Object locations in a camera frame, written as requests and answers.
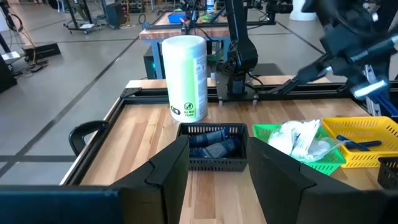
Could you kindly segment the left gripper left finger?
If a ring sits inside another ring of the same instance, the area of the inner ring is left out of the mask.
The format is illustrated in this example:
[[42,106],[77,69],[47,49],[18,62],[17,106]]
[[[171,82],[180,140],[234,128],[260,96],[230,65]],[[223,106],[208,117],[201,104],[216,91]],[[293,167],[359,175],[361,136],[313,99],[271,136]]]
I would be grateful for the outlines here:
[[188,177],[183,135],[111,185],[1,187],[1,223],[178,223]]

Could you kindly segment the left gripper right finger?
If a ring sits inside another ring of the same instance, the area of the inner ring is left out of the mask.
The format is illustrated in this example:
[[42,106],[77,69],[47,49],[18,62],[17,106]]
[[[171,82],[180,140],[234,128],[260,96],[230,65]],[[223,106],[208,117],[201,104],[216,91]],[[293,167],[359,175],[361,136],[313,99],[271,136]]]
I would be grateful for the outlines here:
[[254,137],[247,159],[267,223],[397,223],[396,190],[359,190]]

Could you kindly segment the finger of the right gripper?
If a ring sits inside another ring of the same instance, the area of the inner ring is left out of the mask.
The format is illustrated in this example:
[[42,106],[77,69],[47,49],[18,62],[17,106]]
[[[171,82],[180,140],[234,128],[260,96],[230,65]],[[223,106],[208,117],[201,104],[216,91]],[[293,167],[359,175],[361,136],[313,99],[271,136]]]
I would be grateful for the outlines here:
[[362,68],[349,64],[344,59],[334,61],[334,74],[346,78],[346,86],[349,89],[369,85],[368,79],[363,74]]
[[298,71],[295,80],[297,80],[300,84],[309,83],[324,77],[327,73],[332,71],[333,69],[331,66],[326,67],[319,63],[312,63],[301,68]]

